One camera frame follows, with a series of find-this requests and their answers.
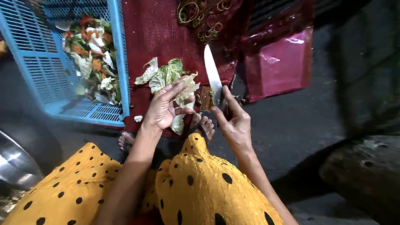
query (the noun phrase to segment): blue plastic basket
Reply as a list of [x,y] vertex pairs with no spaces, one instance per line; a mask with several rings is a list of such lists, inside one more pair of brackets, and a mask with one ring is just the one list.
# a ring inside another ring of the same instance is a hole
[[[74,102],[75,86],[81,82],[54,22],[79,22],[82,12],[111,23],[122,106],[89,98]],[[122,120],[129,116],[130,87],[121,0],[0,0],[0,30],[45,113],[58,119],[125,126]]]

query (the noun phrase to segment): red burlap sack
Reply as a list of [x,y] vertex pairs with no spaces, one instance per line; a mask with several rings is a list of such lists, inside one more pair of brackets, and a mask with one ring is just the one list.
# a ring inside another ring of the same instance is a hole
[[[136,77],[145,71],[143,65],[153,57],[158,57],[158,65],[167,64],[172,58],[183,60],[183,70],[198,72],[195,78],[201,85],[208,84],[204,66],[204,43],[197,37],[197,30],[178,24],[176,0],[122,0],[128,71],[130,77],[131,104],[135,107],[126,117],[124,130],[137,132],[140,123],[134,116],[145,115],[152,99],[148,85],[135,85]],[[215,19],[223,24],[218,34],[219,40],[211,43],[211,50],[217,65],[221,81],[225,84],[232,80],[236,63],[240,37],[247,29],[252,1],[232,0],[232,6],[217,14]],[[164,137],[178,137],[171,129],[163,132]]]

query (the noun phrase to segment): knife blade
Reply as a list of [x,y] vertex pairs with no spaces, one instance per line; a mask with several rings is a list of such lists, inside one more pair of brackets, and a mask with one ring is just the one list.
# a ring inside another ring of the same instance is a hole
[[206,65],[206,72],[208,81],[210,82],[211,91],[214,94],[214,103],[218,108],[221,108],[222,83],[208,44],[204,49],[204,63]]

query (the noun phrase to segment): hand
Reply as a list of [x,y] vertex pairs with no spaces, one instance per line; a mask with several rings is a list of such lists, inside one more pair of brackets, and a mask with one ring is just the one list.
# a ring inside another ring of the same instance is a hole
[[251,142],[249,114],[240,107],[230,93],[228,86],[222,88],[222,93],[228,102],[229,109],[232,111],[232,119],[227,121],[223,112],[215,106],[211,107],[211,113],[217,120],[226,141],[236,156],[243,153],[254,153]]
[[[179,83],[179,81],[186,77],[188,76],[180,77],[179,80],[168,84],[154,95],[144,117],[143,126],[156,128],[158,131],[162,131],[171,125],[176,115],[194,113],[194,110],[191,108],[176,108],[173,102],[174,97],[185,89],[184,84]],[[190,96],[185,101],[185,104],[193,101],[194,96]]]

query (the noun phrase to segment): yellow polka dot dress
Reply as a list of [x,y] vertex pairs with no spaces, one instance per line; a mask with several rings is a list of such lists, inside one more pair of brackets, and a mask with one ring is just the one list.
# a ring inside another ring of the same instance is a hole
[[121,166],[87,143],[26,192],[3,225],[89,225]]
[[140,211],[158,207],[165,225],[282,225],[267,198],[234,165],[210,155],[204,138],[189,135],[165,160]]
[[[121,164],[87,143],[40,181],[4,225],[93,224]],[[180,152],[150,170],[139,212],[160,211],[165,225],[282,225],[267,198],[234,165],[189,135]]]

